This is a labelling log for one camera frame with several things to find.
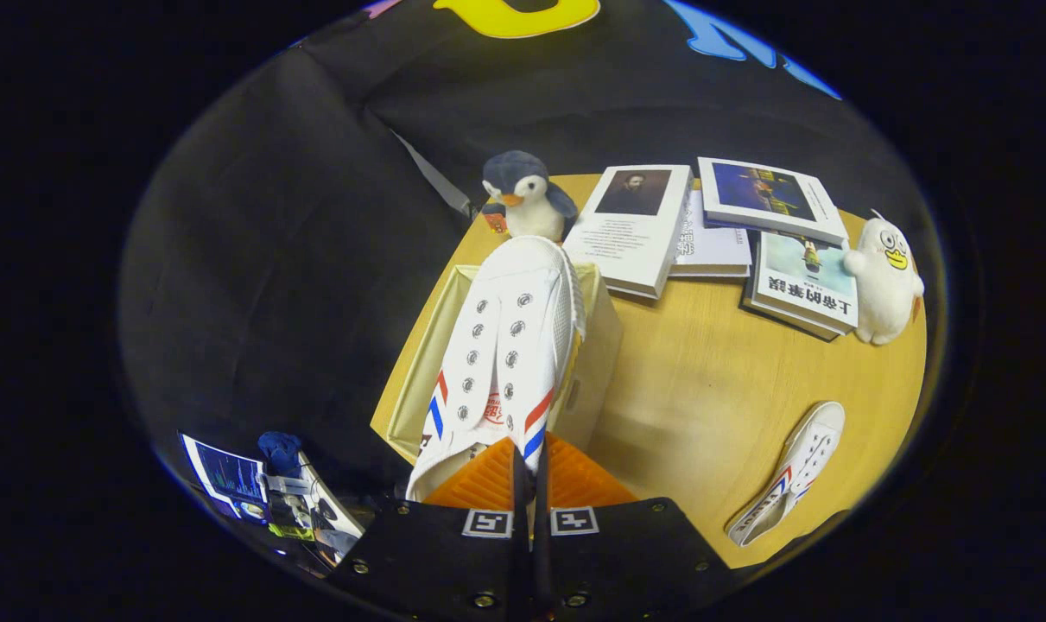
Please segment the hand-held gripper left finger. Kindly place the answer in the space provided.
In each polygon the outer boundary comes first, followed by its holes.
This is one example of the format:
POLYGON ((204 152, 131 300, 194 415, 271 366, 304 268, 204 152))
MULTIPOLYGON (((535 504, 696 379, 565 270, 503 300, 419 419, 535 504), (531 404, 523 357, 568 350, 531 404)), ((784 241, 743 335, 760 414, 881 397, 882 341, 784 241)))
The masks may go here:
POLYGON ((505 492, 502 509, 400 500, 377 514, 328 586, 387 621, 525 621, 528 473, 510 438, 456 473, 505 492))

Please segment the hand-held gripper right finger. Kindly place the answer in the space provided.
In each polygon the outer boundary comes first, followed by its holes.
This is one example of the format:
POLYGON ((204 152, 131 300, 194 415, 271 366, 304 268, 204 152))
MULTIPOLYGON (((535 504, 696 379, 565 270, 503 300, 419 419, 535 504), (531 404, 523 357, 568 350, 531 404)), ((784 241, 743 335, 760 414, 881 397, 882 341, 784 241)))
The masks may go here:
POLYGON ((555 435, 537 484, 536 586, 551 619, 681 621, 735 588, 675 500, 634 496, 555 435))

